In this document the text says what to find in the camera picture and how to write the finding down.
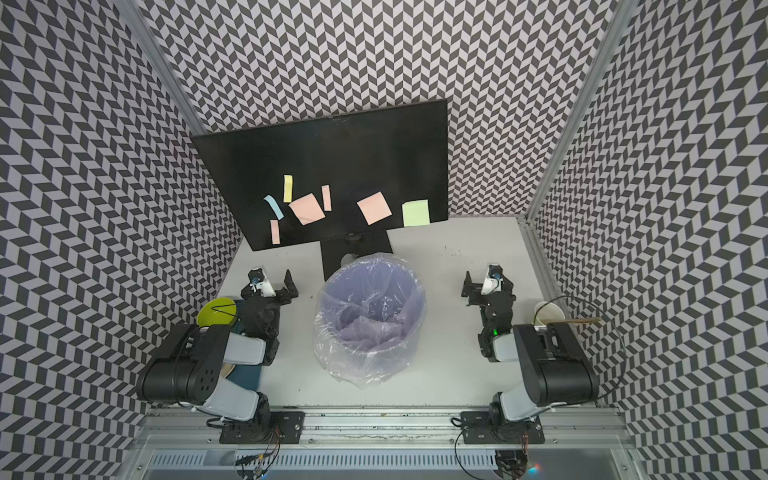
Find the pink square sticky note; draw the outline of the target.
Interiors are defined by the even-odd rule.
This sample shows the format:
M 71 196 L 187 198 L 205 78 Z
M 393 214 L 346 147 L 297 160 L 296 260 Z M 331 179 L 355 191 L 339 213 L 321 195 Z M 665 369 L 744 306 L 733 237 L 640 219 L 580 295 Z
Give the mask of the pink square sticky note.
M 301 225 L 308 225 L 325 218 L 323 208 L 312 193 L 294 200 L 289 207 Z
M 373 225 L 392 215 L 392 211 L 382 192 L 377 192 L 357 202 L 368 225 Z

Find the green square sticky note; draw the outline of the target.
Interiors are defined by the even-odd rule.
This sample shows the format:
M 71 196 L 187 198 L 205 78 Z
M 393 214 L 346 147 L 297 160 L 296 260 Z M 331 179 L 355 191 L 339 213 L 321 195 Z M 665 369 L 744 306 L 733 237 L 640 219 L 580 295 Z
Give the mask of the green square sticky note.
M 429 225 L 431 219 L 428 200 L 414 200 L 403 203 L 402 218 L 404 227 Z

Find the blue narrow sticky note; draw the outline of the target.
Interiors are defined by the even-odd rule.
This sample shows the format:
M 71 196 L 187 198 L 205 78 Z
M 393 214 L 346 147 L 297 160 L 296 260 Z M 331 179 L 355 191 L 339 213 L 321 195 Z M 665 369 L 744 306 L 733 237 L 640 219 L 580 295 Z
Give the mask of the blue narrow sticky note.
M 264 197 L 264 201 L 270 206 L 272 212 L 274 213 L 275 219 L 277 221 L 282 220 L 284 218 L 284 213 L 280 205 L 272 195 L 266 195 Z

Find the yellow narrow sticky note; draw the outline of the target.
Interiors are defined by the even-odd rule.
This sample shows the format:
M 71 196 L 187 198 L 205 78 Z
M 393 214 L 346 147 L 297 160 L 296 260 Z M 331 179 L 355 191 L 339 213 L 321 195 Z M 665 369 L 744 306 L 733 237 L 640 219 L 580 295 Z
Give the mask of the yellow narrow sticky note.
M 294 179 L 292 175 L 284 176 L 283 202 L 289 204 L 293 201 Z

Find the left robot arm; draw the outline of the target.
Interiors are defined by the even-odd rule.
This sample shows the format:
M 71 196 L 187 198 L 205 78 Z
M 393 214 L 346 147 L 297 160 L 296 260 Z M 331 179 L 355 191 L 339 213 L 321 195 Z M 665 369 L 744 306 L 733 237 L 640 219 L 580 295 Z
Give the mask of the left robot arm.
M 299 296 L 292 274 L 274 289 L 263 268 L 248 273 L 223 324 L 172 327 L 138 376 L 142 401 L 178 404 L 233 423 L 266 428 L 271 423 L 267 397 L 221 375 L 222 366 L 269 366 L 279 349 L 281 308 Z

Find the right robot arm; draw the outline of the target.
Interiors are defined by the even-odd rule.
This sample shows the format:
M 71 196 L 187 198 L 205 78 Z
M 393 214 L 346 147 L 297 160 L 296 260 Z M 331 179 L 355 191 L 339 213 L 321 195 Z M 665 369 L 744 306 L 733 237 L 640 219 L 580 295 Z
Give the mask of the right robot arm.
M 479 308 L 481 355 L 491 363 L 510 363 L 521 375 L 518 385 L 493 397 L 489 405 L 492 426 L 524 422 L 553 407 L 598 399 L 600 380 L 568 324 L 513 322 L 514 285 L 501 266 L 489 265 L 481 282 L 466 274 L 461 297 Z

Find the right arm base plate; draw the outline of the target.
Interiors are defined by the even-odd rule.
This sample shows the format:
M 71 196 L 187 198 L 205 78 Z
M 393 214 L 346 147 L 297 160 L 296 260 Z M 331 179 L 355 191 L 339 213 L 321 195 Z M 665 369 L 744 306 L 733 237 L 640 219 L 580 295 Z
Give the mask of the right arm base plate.
M 545 443 L 538 417 L 493 423 L 487 411 L 462 411 L 458 417 L 463 442 L 468 445 L 540 445 Z

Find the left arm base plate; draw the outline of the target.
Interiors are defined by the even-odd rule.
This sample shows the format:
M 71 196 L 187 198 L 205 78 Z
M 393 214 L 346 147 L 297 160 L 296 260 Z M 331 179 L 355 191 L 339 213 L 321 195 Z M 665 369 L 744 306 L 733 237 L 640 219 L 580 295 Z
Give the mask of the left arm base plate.
M 302 410 L 272 411 L 263 419 L 225 421 L 219 436 L 224 445 L 266 445 L 279 440 L 281 444 L 300 442 L 306 414 Z

